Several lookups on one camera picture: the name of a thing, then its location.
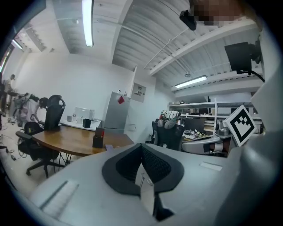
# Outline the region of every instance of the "silver refrigerator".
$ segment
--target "silver refrigerator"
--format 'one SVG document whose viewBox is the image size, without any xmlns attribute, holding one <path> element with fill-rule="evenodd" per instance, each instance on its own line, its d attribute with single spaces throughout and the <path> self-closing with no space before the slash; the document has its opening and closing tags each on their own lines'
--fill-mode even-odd
<svg viewBox="0 0 283 226">
<path fill-rule="evenodd" d="M 112 92 L 106 103 L 102 125 L 106 132 L 124 133 L 130 98 Z"/>
</svg>

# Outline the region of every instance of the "red diamond sticker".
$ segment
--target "red diamond sticker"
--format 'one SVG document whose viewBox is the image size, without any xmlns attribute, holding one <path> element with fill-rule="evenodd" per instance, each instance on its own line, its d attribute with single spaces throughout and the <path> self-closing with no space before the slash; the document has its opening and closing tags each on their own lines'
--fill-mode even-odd
<svg viewBox="0 0 283 226">
<path fill-rule="evenodd" d="M 119 99 L 118 99 L 118 103 L 119 104 L 122 104 L 122 103 L 124 103 L 125 102 L 125 100 L 124 100 L 124 98 L 121 96 Z"/>
</svg>

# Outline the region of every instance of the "brown wooden desk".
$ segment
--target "brown wooden desk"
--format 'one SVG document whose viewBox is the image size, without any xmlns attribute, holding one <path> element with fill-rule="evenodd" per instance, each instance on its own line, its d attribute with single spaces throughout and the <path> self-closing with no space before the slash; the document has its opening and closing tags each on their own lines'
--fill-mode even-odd
<svg viewBox="0 0 283 226">
<path fill-rule="evenodd" d="M 61 125 L 55 130 L 35 134 L 32 139 L 45 147 L 77 156 L 87 156 L 106 151 L 105 144 L 111 144 L 113 148 L 133 144 L 133 141 L 126 134 L 105 132 L 103 148 L 93 148 L 94 135 L 94 131 Z"/>
</svg>

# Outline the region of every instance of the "ceiling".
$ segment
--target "ceiling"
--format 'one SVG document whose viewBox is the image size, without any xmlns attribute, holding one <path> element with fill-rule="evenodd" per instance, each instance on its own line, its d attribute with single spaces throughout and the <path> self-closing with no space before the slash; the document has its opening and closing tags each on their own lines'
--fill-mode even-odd
<svg viewBox="0 0 283 226">
<path fill-rule="evenodd" d="M 256 24 L 246 17 L 217 26 L 198 23 L 191 31 L 179 19 L 188 0 L 95 0 L 94 46 L 87 47 L 81 0 L 47 0 L 46 5 L 18 35 L 31 52 L 80 54 L 132 71 L 140 65 L 174 92 L 195 87 L 177 90 L 175 85 L 201 75 L 208 80 L 197 86 L 251 78 L 231 71 L 224 49 L 258 39 Z M 252 68 L 262 72 L 254 62 Z"/>
</svg>

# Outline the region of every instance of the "ceiling light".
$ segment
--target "ceiling light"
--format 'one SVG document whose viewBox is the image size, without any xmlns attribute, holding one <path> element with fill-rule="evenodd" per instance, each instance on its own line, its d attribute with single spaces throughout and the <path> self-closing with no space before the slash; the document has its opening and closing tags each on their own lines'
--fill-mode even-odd
<svg viewBox="0 0 283 226">
<path fill-rule="evenodd" d="M 12 40 L 12 43 L 14 43 L 20 49 L 23 49 L 22 46 L 19 43 L 17 43 L 14 39 Z"/>
<path fill-rule="evenodd" d="M 82 0 L 84 37 L 87 46 L 93 47 L 92 10 L 93 0 Z"/>
<path fill-rule="evenodd" d="M 199 82 L 204 81 L 204 80 L 207 80 L 207 77 L 205 75 L 198 77 L 198 78 L 195 78 L 195 79 L 192 79 L 192 80 L 189 80 L 189 81 L 186 81 L 184 83 L 177 84 L 177 85 L 175 85 L 175 87 L 181 88 L 181 87 L 185 87 L 185 86 L 188 86 L 188 85 L 191 85 L 191 84 L 194 84 L 194 83 L 199 83 Z"/>
</svg>

